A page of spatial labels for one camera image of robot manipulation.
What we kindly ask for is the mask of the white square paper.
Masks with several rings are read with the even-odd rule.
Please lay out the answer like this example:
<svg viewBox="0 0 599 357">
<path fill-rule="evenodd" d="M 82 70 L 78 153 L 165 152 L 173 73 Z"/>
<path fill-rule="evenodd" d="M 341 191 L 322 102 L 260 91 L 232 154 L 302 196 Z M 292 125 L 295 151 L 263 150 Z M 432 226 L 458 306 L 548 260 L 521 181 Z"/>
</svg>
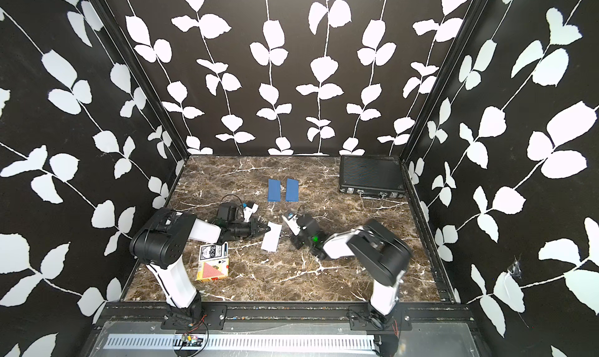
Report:
<svg viewBox="0 0 599 357">
<path fill-rule="evenodd" d="M 264 235 L 261 248 L 264 251 L 274 253 L 278 249 L 282 226 L 270 221 L 268 222 L 268 227 L 269 231 Z"/>
</svg>

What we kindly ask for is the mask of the blue square paper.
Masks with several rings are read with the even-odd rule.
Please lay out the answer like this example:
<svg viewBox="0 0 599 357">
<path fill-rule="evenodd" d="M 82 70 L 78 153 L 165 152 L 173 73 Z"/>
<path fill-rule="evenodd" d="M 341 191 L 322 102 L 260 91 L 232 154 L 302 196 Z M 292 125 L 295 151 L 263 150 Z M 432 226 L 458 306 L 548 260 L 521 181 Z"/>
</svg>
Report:
<svg viewBox="0 0 599 357">
<path fill-rule="evenodd" d="M 281 182 L 276 179 L 268 179 L 268 202 L 281 201 Z"/>
<path fill-rule="evenodd" d="M 285 200 L 287 202 L 299 201 L 299 181 L 296 179 L 287 179 Z"/>
</svg>

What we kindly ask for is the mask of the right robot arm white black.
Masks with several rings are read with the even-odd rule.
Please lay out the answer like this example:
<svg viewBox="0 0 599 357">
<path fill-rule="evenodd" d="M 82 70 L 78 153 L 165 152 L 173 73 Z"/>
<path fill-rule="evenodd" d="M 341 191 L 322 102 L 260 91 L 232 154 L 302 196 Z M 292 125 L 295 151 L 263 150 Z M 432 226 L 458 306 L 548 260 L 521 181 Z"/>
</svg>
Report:
<svg viewBox="0 0 599 357">
<path fill-rule="evenodd" d="M 325 233 L 311 215 L 288 211 L 282 219 L 292 232 L 290 240 L 296 249 L 307 247 L 318 260 L 355 257 L 361 263 L 374 281 L 370 314 L 363 319 L 378 329 L 385 327 L 413 257 L 407 244 L 375 219 L 332 235 Z"/>
</svg>

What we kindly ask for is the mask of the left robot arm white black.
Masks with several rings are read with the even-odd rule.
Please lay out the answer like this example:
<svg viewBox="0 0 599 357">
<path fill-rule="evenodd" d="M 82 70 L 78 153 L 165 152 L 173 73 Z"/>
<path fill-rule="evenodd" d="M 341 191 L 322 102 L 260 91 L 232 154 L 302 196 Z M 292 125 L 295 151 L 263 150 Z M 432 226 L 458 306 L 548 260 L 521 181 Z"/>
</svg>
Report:
<svg viewBox="0 0 599 357">
<path fill-rule="evenodd" d="M 168 305 L 166 321 L 173 327 L 199 323 L 204 316 L 201 295 L 183 263 L 187 242 L 221 245 L 252 239 L 271 231 L 267 221 L 254 216 L 253 202 L 224 202 L 209 221 L 196 215 L 162 207 L 134 235 L 131 254 L 154 274 Z"/>
</svg>

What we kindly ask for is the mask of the blue white poker card box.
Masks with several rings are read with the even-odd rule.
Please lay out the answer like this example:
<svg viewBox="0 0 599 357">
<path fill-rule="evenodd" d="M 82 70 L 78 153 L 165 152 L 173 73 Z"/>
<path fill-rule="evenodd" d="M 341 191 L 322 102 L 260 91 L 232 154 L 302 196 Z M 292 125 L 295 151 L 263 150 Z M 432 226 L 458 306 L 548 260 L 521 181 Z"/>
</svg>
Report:
<svg viewBox="0 0 599 357">
<path fill-rule="evenodd" d="M 200 247 L 199 261 L 224 260 L 229 257 L 229 244 L 207 244 Z"/>
</svg>

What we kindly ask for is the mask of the yellow red card box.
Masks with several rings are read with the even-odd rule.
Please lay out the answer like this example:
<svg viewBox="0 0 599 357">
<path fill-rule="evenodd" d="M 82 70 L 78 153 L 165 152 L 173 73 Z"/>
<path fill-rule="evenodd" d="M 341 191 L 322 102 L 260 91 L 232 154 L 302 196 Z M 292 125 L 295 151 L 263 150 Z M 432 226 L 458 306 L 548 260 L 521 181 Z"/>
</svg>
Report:
<svg viewBox="0 0 599 357">
<path fill-rule="evenodd" d="M 229 277 L 229 259 L 202 260 L 198 264 L 196 280 L 212 282 Z"/>
</svg>

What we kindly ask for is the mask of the black case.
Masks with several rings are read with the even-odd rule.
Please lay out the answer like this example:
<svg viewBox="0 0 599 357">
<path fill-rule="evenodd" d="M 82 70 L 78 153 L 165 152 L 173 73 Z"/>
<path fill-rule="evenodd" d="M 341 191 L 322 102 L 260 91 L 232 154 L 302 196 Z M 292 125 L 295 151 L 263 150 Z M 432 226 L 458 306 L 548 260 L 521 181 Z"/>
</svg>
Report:
<svg viewBox="0 0 599 357">
<path fill-rule="evenodd" d="M 406 194 L 402 166 L 393 157 L 342 156 L 338 189 L 378 199 L 398 199 Z"/>
</svg>

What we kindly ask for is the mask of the white perforated strip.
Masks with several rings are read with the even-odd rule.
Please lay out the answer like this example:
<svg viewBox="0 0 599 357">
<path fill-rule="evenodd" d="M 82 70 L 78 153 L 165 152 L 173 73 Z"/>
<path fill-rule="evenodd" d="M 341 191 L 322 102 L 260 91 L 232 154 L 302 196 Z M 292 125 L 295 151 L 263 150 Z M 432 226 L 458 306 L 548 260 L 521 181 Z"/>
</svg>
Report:
<svg viewBox="0 0 599 357">
<path fill-rule="evenodd" d="M 110 334 L 105 350 L 374 352 L 372 335 L 210 335 L 199 349 L 181 349 L 181 335 Z"/>
</svg>

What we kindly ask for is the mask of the small green circuit board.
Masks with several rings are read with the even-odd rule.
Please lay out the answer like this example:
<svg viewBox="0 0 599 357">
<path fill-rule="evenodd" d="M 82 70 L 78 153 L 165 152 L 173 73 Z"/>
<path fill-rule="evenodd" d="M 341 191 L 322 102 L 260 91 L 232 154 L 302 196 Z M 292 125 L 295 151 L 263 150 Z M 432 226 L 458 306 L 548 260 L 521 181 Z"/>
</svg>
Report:
<svg viewBox="0 0 599 357">
<path fill-rule="evenodd" d="M 181 349 L 199 349 L 204 345 L 203 335 L 187 335 L 181 338 Z"/>
</svg>

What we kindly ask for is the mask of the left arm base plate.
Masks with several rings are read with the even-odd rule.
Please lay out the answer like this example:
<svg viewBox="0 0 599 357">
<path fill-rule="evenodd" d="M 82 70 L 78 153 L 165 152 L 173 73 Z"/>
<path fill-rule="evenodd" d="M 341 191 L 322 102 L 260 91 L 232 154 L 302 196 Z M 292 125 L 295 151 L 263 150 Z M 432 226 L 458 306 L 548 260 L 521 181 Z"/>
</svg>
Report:
<svg viewBox="0 0 599 357">
<path fill-rule="evenodd" d="M 227 306 L 218 303 L 202 303 L 190 308 L 179 309 L 167 306 L 162 321 L 162 330 L 191 330 L 197 325 L 205 325 L 209 330 L 221 330 L 226 319 Z"/>
</svg>

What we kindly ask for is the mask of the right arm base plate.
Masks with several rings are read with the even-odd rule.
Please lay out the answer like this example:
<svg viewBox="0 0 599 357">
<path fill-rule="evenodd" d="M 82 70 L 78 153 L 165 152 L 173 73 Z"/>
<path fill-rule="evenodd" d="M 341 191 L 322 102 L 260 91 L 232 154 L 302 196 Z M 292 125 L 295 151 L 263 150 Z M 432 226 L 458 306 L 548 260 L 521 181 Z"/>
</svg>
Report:
<svg viewBox="0 0 599 357">
<path fill-rule="evenodd" d="M 351 330 L 365 330 L 378 333 L 399 333 L 412 330 L 411 318 L 397 308 L 388 315 L 382 315 L 370 305 L 350 306 L 346 312 Z"/>
</svg>

